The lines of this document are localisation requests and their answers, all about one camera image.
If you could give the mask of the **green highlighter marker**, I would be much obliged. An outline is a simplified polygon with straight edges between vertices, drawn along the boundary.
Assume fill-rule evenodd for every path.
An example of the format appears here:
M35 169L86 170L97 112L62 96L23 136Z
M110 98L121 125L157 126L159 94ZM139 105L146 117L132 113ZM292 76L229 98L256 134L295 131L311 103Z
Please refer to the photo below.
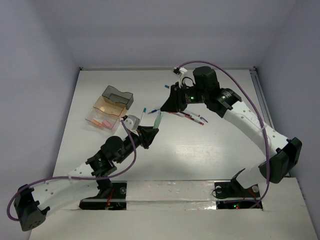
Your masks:
M156 117L156 119L154 121L154 124L153 124L153 129L158 129L159 128L159 126L161 124L161 121L162 121L162 118L163 118L163 114L164 113L162 111L159 111L157 113L157 117Z

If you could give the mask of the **teal capped white pen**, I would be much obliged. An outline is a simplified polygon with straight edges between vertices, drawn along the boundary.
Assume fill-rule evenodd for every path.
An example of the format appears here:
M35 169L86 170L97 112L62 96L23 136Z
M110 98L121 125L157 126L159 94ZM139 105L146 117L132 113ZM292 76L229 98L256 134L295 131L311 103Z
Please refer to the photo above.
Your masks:
M142 123L143 123L143 118L144 118L144 116L145 116L145 114L146 114L146 111L147 111L147 108L144 107L144 108L143 108L143 111L142 111L142 114L141 114L141 116L140 116L140 121L139 121L139 125L140 125L140 126L141 126Z

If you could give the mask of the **pink highlighter marker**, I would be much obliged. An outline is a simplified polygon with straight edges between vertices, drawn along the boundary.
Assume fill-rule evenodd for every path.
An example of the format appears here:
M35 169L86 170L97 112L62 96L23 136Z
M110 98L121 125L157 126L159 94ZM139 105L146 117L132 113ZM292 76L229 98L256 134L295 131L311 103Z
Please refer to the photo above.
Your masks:
M107 129L112 129L113 128L113 125L110 123L110 122L108 122L107 120L103 120L102 121L102 124L103 124L103 126L105 127L105 128L107 128Z

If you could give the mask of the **orange highlighter marker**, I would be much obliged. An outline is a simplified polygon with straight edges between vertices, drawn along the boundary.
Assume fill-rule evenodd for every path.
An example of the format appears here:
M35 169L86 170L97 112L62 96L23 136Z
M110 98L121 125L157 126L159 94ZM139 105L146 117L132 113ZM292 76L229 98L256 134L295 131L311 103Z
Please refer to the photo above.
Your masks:
M104 127L103 124L101 124L100 122L98 122L98 121L95 120L95 119L92 119L91 122L92 122L93 124L95 124L96 126L98 126L98 127Z

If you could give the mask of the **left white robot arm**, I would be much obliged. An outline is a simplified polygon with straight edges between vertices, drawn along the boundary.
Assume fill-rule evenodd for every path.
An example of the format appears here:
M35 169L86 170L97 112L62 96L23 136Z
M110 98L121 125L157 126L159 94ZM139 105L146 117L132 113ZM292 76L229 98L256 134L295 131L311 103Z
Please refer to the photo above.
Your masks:
M121 176L135 164L138 147L148 149L159 132L152 126L139 126L136 132L125 130L126 138L113 135L79 167L67 175L44 178L21 186L10 200L21 230L28 232L65 206L89 197L93 191L101 198L112 190L111 179Z

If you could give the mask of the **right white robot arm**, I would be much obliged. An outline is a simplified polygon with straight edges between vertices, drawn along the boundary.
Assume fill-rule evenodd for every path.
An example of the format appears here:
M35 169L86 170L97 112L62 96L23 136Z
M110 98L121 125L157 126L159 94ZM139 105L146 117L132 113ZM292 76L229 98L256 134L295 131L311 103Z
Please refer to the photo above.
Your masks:
M170 94L161 106L162 112L183 112L190 104L205 104L207 109L233 124L265 155L266 160L249 169L240 170L231 180L230 190L242 196L262 182L278 184L298 163L302 142L278 133L250 110L241 97L229 88L221 88L216 71L209 66L193 70L193 83L188 86L187 70L175 68L179 80L170 86Z

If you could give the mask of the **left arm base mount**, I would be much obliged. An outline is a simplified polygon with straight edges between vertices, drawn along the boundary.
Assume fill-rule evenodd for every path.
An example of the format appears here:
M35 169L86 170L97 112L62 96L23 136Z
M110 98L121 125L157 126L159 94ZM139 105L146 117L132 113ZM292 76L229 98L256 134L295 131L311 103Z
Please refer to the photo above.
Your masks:
M81 210L126 210L127 209L127 181L112 182L112 187L106 194L98 193L96 196L82 199L79 202Z

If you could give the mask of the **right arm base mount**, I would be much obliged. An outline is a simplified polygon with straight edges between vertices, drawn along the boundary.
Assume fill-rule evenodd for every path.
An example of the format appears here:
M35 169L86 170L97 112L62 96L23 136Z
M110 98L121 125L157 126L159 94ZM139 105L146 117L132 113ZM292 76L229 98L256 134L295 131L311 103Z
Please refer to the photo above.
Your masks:
M211 195L217 199L218 209L263 209L260 201L260 189L258 184L249 188L243 188L237 181L244 169L239 171L230 181L218 181L214 183Z

